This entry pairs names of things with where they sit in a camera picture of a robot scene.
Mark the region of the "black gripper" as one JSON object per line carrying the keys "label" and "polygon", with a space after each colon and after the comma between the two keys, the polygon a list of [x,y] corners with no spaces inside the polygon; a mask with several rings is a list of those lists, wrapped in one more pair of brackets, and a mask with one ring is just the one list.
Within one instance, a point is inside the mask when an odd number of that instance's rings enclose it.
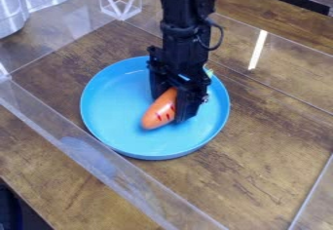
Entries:
{"label": "black gripper", "polygon": [[163,45],[147,48],[150,59],[150,89],[157,99],[177,87],[175,122],[193,118],[207,100],[211,82],[203,70],[211,50],[211,25],[206,21],[179,24],[166,19],[161,22]]}

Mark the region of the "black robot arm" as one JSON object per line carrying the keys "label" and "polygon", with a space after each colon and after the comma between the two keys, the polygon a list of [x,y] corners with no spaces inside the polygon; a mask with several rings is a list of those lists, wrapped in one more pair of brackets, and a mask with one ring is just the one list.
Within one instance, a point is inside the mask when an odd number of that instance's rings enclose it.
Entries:
{"label": "black robot arm", "polygon": [[177,89],[174,120],[194,117],[211,84],[203,65],[209,60],[214,0],[161,0],[163,46],[150,46],[147,67],[153,98]]}

